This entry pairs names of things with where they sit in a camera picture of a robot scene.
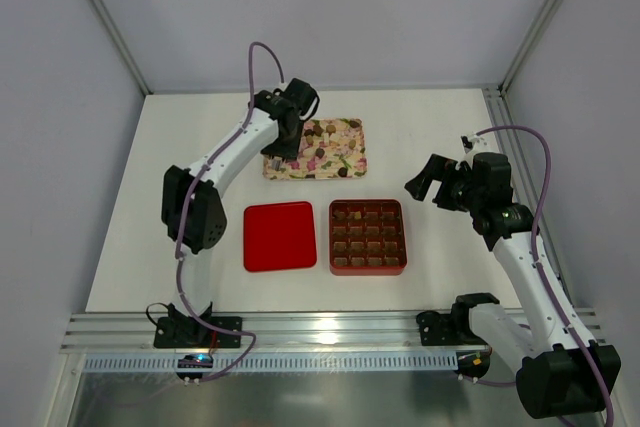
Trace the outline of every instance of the red tray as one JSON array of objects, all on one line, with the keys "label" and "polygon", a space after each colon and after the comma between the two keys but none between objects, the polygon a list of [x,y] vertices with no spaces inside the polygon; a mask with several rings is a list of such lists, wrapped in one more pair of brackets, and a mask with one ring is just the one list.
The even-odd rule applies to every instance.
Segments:
[{"label": "red tray", "polygon": [[249,272],[316,265],[316,234],[309,202],[252,205],[244,211],[244,267]]},{"label": "red tray", "polygon": [[334,200],[329,206],[329,258],[335,275],[398,275],[407,265],[397,200]]}]

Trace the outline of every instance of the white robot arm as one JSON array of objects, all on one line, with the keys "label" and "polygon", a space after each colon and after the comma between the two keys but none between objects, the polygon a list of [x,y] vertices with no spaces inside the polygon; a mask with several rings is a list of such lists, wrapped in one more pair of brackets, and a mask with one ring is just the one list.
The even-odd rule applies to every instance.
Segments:
[{"label": "white robot arm", "polygon": [[[461,162],[473,171],[473,160],[477,154],[489,152],[488,143],[483,137],[468,135],[465,137],[467,153]],[[517,215],[505,211],[504,215]],[[539,262],[542,264],[555,296],[563,310],[573,319],[572,326],[585,345],[595,341],[591,332],[584,326],[564,294],[544,248],[542,237],[538,236]],[[507,363],[515,375],[522,367],[525,357],[537,357],[543,352],[552,351],[556,346],[565,350],[577,349],[578,345],[569,335],[558,317],[549,294],[540,279],[531,253],[530,230],[512,233],[509,238],[500,237],[493,247],[493,254],[513,284],[522,309],[527,317],[528,327],[523,328],[506,315],[498,304],[482,304],[471,309],[469,325],[474,334],[484,339]]]},{"label": "white robot arm", "polygon": [[[462,143],[466,155],[460,163],[434,154],[405,189],[423,201],[431,182],[439,181],[433,202],[439,208],[471,215],[474,230],[509,276],[528,325],[516,324],[491,294],[477,293],[459,296],[450,318],[433,312],[420,314],[420,328],[453,331],[463,344],[480,340],[492,346],[515,374],[522,405],[534,418],[603,410],[605,400],[589,360],[593,359],[603,388],[611,392],[620,357],[613,346],[598,345],[576,315],[539,235],[535,236],[538,259],[534,259],[534,217],[528,207],[513,202],[507,157],[490,152],[486,140],[476,135],[462,137]],[[568,325],[559,312],[569,319]],[[575,338],[568,329],[575,332]],[[424,334],[423,345],[430,345],[428,341]],[[477,366],[468,367],[473,372],[469,375],[486,373],[486,368]]]},{"label": "white robot arm", "polygon": [[[210,249],[218,243],[227,227],[221,200],[224,193],[258,153],[295,160],[304,125],[302,117],[313,108],[307,118],[312,117],[318,104],[317,92],[299,79],[292,79],[273,92],[263,90],[254,97],[255,107],[246,126],[245,121],[241,120],[218,145],[189,167],[181,169],[172,166],[165,173],[162,222],[167,226],[169,237],[175,241],[180,230],[187,190],[196,173],[205,168],[190,199],[183,237],[183,243],[192,253],[184,260],[183,287],[198,314],[204,313],[211,304]],[[209,159],[218,150],[221,150],[220,154],[209,165]],[[177,292],[173,304],[178,310],[183,309]]]}]

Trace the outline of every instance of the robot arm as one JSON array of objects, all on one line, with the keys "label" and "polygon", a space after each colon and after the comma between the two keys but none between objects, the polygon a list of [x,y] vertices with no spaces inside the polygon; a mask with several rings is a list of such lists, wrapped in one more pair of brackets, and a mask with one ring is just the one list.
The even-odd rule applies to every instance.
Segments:
[{"label": "robot arm", "polygon": [[304,125],[301,117],[312,106],[313,115],[318,103],[317,92],[299,79],[292,79],[285,90],[263,90],[255,96],[255,109],[243,135],[229,144],[229,139],[238,130],[234,128],[207,155],[188,168],[181,169],[175,165],[169,168],[162,190],[162,222],[167,226],[169,237],[174,241],[178,237],[184,198],[194,180],[192,174],[199,172],[215,151],[229,144],[196,186],[183,239],[193,254],[216,245],[227,227],[221,199],[231,181],[258,152],[270,157],[295,160]]},{"label": "robot arm", "polygon": [[459,297],[454,304],[456,327],[463,336],[483,339],[506,362],[516,376],[520,400],[532,417],[604,409],[595,377],[563,325],[538,269],[543,269],[551,292],[571,319],[571,327],[588,346],[609,392],[620,370],[615,348],[598,345],[578,318],[549,264],[540,236],[536,242],[541,267],[535,265],[531,253],[533,215],[512,200],[507,157],[489,152],[482,137],[471,135],[462,141],[466,155],[460,163],[434,154],[405,189],[423,201],[431,182],[440,181],[433,202],[439,208],[471,215],[474,230],[509,276],[528,326],[516,324],[495,297],[471,294]]}]

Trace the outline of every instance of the floral tray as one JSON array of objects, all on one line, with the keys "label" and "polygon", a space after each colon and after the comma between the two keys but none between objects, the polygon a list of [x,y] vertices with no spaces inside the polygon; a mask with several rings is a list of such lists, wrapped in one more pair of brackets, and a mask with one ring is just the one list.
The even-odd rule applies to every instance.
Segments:
[{"label": "floral tray", "polygon": [[298,158],[264,159],[269,180],[351,179],[367,172],[360,119],[313,119],[304,124]]}]

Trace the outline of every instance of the metal floor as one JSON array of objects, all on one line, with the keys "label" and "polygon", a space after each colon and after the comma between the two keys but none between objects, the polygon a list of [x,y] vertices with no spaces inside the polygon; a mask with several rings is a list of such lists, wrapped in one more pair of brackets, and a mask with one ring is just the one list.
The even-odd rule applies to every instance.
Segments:
[{"label": "metal floor", "polygon": [[[487,375],[508,378],[496,356]],[[451,427],[560,426],[533,420],[515,388],[457,380],[450,372],[238,374],[201,386],[157,392],[174,374],[83,374],[72,427]],[[602,425],[594,415],[574,417],[583,427]]]}]

